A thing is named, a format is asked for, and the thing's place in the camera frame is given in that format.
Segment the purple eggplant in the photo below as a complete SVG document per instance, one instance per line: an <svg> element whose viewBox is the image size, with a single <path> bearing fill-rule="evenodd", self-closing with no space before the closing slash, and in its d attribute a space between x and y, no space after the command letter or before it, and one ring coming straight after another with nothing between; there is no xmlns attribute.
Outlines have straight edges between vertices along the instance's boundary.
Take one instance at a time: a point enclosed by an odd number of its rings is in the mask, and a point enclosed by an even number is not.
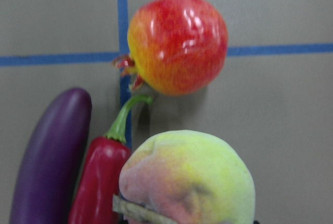
<svg viewBox="0 0 333 224"><path fill-rule="evenodd" d="M67 222L91 112L82 88L64 91L47 107L20 164L10 223Z"/></svg>

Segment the peach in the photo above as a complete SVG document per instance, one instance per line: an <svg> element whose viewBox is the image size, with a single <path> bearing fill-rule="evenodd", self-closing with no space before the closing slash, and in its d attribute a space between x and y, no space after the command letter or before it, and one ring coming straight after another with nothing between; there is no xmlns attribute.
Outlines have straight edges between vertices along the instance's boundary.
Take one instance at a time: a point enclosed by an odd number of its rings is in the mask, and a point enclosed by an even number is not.
<svg viewBox="0 0 333 224"><path fill-rule="evenodd" d="M193 130L149 137L122 167L121 195L178 223L253 223L255 187L236 151Z"/></svg>

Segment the red chili pepper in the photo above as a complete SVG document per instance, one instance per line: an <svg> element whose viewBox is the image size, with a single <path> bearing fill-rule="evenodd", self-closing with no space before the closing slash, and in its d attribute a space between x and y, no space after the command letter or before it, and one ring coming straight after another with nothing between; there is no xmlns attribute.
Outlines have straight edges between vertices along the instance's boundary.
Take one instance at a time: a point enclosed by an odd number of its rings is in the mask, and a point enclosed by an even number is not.
<svg viewBox="0 0 333 224"><path fill-rule="evenodd" d="M83 171L67 223L118 223L112 199L119 194L119 175L131 156L126 146L126 121L137 103L152 103L147 95L129 99L121 108L109 130L89 145Z"/></svg>

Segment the red pomegranate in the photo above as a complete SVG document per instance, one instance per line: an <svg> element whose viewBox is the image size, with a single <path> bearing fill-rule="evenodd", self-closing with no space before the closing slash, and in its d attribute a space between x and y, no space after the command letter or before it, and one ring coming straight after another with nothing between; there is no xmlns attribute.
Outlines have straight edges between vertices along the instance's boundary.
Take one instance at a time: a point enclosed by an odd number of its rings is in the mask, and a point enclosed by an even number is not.
<svg viewBox="0 0 333 224"><path fill-rule="evenodd" d="M129 53L114 65L131 75L132 90L148 84L167 96L194 93L221 72L228 31L207 0L154 0L139 8L127 31Z"/></svg>

